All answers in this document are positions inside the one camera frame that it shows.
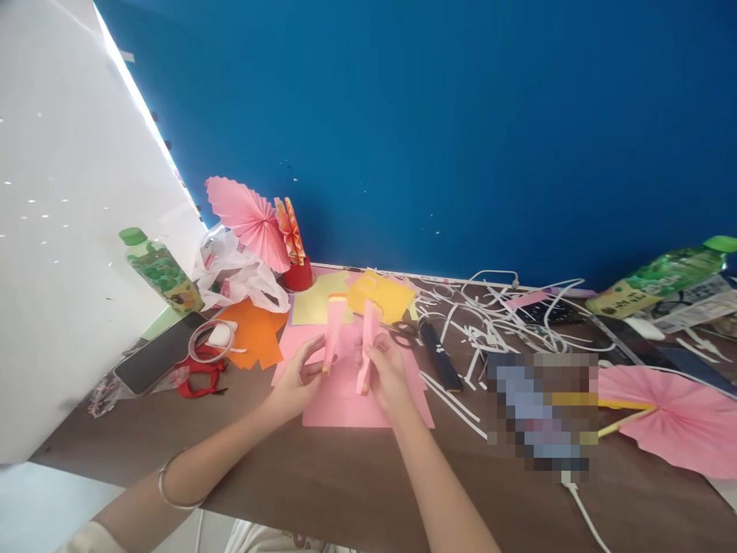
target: blue wall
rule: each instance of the blue wall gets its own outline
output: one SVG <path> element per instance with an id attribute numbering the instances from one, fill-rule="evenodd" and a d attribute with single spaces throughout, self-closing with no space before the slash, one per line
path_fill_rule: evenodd
<path id="1" fill-rule="evenodd" d="M 737 2 L 97 5 L 209 225 L 228 176 L 316 261 L 596 288 L 737 235 Z"/>

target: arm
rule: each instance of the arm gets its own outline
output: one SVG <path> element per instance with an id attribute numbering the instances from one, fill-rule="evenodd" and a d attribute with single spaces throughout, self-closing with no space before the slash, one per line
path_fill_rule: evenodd
<path id="1" fill-rule="evenodd" d="M 190 505 L 207 497 L 257 443 L 307 407 L 320 386 L 322 361 L 307 366 L 305 362 L 324 346 L 324 336 L 302 344 L 261 406 L 174 459 L 164 476 L 164 491 L 171 502 Z M 157 470 L 93 518 L 127 553 L 152 551 L 191 513 L 162 499 L 158 479 Z"/>
<path id="2" fill-rule="evenodd" d="M 433 553 L 499 552 L 412 400 L 402 354 L 386 334 L 366 350 L 378 373 L 372 381 L 402 452 Z"/>

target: plastic bottle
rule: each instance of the plastic bottle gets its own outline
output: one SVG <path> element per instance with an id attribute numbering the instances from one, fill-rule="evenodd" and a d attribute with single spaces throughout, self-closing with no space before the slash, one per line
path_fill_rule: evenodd
<path id="1" fill-rule="evenodd" d="M 185 314 L 203 308 L 200 293 L 166 246 L 149 240 L 137 227 L 123 229 L 118 235 L 128 246 L 127 262 L 175 311 Z"/>
<path id="2" fill-rule="evenodd" d="M 737 238 L 716 236 L 702 246 L 664 253 L 650 265 L 612 285 L 586 302 L 589 311 L 624 319 L 664 297 L 717 274 L 727 253 L 737 251 Z"/>

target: red strap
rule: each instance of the red strap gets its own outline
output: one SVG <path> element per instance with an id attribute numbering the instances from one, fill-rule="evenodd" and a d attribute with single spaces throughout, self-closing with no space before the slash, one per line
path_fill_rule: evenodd
<path id="1" fill-rule="evenodd" d="M 220 352 L 214 349 L 213 347 L 202 345 L 196 349 L 197 356 L 198 357 L 215 357 Z M 194 361 L 190 357 L 187 357 L 184 361 L 181 363 L 178 363 L 175 365 L 176 368 L 179 368 L 181 366 L 188 366 L 190 368 L 190 375 L 192 373 L 210 373 L 210 388 L 205 389 L 199 389 L 194 390 L 190 388 L 190 379 L 189 376 L 187 377 L 187 380 L 185 382 L 182 382 L 182 384 L 177 388 L 179 390 L 179 395 L 184 398 L 198 398 L 202 396 L 206 396 L 207 394 L 217 394 L 217 393 L 223 393 L 227 390 L 225 389 L 217 389 L 215 386 L 217 386 L 217 381 L 220 380 L 220 373 L 225 370 L 225 361 L 224 359 L 221 359 L 217 363 L 199 363 L 197 361 Z"/>

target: smartphone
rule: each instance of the smartphone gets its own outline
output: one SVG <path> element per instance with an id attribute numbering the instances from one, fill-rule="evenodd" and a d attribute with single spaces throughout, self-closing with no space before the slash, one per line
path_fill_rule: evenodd
<path id="1" fill-rule="evenodd" d="M 142 396 L 187 357 L 190 338 L 207 319 L 197 312 L 164 330 L 113 369 L 113 374 L 135 396 Z"/>

